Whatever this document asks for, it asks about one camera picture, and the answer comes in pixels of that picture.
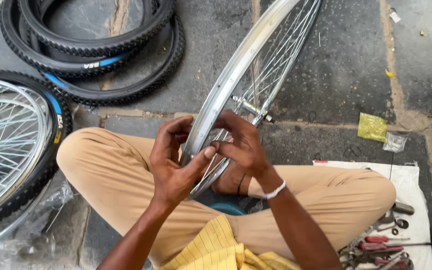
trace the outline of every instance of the bicycle tire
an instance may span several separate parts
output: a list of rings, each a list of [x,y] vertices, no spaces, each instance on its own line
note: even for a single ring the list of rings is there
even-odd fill
[[[93,90],[77,86],[50,73],[42,73],[49,82],[60,88],[73,101],[88,105],[118,105],[141,98],[155,90],[176,70],[184,53],[183,24],[177,15],[173,15],[171,25],[171,47],[163,64],[141,81],[132,85],[112,90]]]
[[[150,3],[150,0],[143,0],[143,3]],[[65,78],[85,78],[100,76],[116,70],[127,63],[134,52],[122,52],[114,57],[106,57],[99,60],[88,60],[87,62],[69,62],[53,59],[35,51],[22,35],[27,37],[27,32],[20,32],[18,28],[27,29],[24,20],[17,7],[17,0],[4,0],[0,8],[0,27],[3,38],[9,48],[27,64],[38,70],[57,74]]]
[[[24,86],[38,92],[47,101],[52,121],[52,133],[44,153],[28,178],[9,199],[0,206],[0,221],[33,199],[58,170],[58,148],[72,131],[73,121],[65,98],[50,84],[35,77],[8,70],[0,70],[0,80]]]
[[[170,21],[176,6],[176,0],[162,1],[151,20],[141,27],[113,37],[86,40],[64,37],[45,27],[37,19],[30,4],[30,1],[38,0],[18,1],[21,14],[29,28],[45,45],[67,54],[88,57],[111,56],[144,45]]]
[[[276,28],[278,28],[284,18],[286,18],[286,16],[291,13],[292,9],[299,1],[300,0],[274,1],[264,12],[264,14],[261,15],[259,20],[255,23],[253,28],[251,28],[250,32],[238,46],[237,50],[216,80],[213,88],[208,94],[207,99],[203,103],[198,117],[193,123],[193,127],[189,133],[185,147],[182,151],[181,158],[179,160],[180,166],[185,166],[188,164],[191,159],[196,156],[203,148],[213,124],[216,122],[219,114],[224,108],[225,103],[230,98],[244,73],[248,70],[250,64],[253,63],[256,56],[259,54]],[[321,7],[321,1],[322,0],[314,0],[314,5],[316,5],[314,16],[310,18],[309,31],[303,34],[302,47],[301,50],[295,54],[296,59],[303,50],[307,41],[307,37],[310,31],[313,29],[315,19]],[[267,103],[268,100],[270,100],[270,97],[267,97],[267,100],[260,109],[259,115],[255,115],[255,118],[251,122],[253,125],[257,126],[262,120],[261,115],[267,113],[267,110],[271,105],[271,102]],[[213,169],[196,185],[196,187],[191,190],[188,199],[190,200],[201,195],[207,188],[209,188],[212,183],[216,181],[220,175],[222,175],[230,161],[230,159],[224,158],[216,166],[214,166]]]

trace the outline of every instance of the man's right hand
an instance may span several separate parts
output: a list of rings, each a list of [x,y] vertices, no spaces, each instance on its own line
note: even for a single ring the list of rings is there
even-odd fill
[[[257,128],[231,110],[224,110],[214,124],[231,132],[234,143],[213,141],[210,145],[218,154],[241,165],[247,175],[260,179],[273,165],[266,157]]]

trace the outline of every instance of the yellow plastic bag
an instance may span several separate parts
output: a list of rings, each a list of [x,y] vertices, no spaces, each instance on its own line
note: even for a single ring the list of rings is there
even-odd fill
[[[359,125],[357,126],[357,136],[386,143],[387,120],[381,117],[360,113]]]

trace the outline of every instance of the stone floor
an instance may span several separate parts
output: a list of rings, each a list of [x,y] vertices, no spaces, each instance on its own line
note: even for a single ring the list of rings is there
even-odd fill
[[[128,0],[95,1],[99,5],[91,5],[94,10],[86,9],[93,0],[66,1],[49,18],[50,27],[62,35],[106,37],[114,31],[109,23],[119,14],[114,10]],[[271,2],[178,1],[186,47],[176,74],[132,104],[96,108],[73,104],[75,129],[101,126],[154,138],[162,122],[197,114],[237,45]],[[401,16],[400,22],[390,19],[390,5]],[[130,28],[139,22],[140,9],[126,6],[132,18],[126,28]],[[149,59],[136,59],[116,76],[107,75],[88,85],[103,89],[136,81],[160,60],[164,54],[160,48],[167,42],[156,39],[155,46],[145,51]],[[0,69],[39,76],[9,49],[1,32]],[[389,79],[385,69],[395,78]],[[359,113],[387,119],[389,130],[409,138],[405,150],[394,154],[393,163],[417,162],[420,167],[419,185],[427,200],[432,231],[432,1],[323,0],[308,44],[271,113],[276,124],[263,124],[260,131],[274,164],[311,164],[316,158],[390,163],[392,154],[382,150],[382,143],[357,137]],[[348,150],[355,146],[360,151]],[[257,200],[216,196],[211,191],[201,200],[231,201],[247,210],[259,207]],[[19,261],[21,269],[94,269],[121,239],[81,196],[63,208],[51,232],[57,247],[65,252],[50,260]]]

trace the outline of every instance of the bicycle rim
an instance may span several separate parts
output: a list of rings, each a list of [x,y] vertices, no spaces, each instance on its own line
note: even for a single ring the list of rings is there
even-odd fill
[[[26,180],[45,147],[44,104],[28,91],[0,81],[0,205]]]
[[[185,166],[213,140],[225,140],[228,132],[212,130],[225,108],[249,115],[251,123],[272,121],[268,115],[273,100],[303,50],[316,19],[321,0],[277,0],[255,23],[211,89],[189,133],[180,165]],[[224,172],[230,160],[214,164],[189,194],[203,193]]]

